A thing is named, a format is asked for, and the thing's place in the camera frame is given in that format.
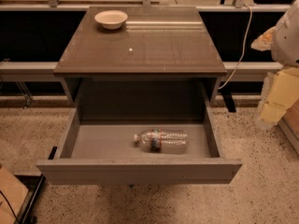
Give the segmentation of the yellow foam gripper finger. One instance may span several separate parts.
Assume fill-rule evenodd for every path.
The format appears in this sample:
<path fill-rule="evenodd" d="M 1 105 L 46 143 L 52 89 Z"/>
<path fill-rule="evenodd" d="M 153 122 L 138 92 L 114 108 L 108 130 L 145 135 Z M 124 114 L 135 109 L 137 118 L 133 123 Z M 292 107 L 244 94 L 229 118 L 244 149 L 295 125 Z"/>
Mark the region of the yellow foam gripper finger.
<path fill-rule="evenodd" d="M 273 34 L 275 31 L 276 31 L 275 27 L 269 28 L 251 43 L 251 47 L 258 51 L 270 50 Z"/>
<path fill-rule="evenodd" d="M 261 101 L 255 124 L 262 130 L 271 129 L 299 99 L 299 69 L 287 67 L 264 79 Z"/>

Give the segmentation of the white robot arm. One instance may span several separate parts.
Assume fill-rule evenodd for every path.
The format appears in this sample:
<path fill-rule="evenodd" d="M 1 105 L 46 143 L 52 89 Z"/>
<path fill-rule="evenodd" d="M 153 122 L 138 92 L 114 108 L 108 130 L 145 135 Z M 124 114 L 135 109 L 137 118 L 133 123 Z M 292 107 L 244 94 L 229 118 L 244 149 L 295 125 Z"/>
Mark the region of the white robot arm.
<path fill-rule="evenodd" d="M 268 29 L 251 47 L 271 51 L 272 59 L 283 67 L 268 73 L 263 81 L 256 125 L 263 130 L 277 125 L 299 98 L 299 0 L 292 3 L 275 27 Z"/>

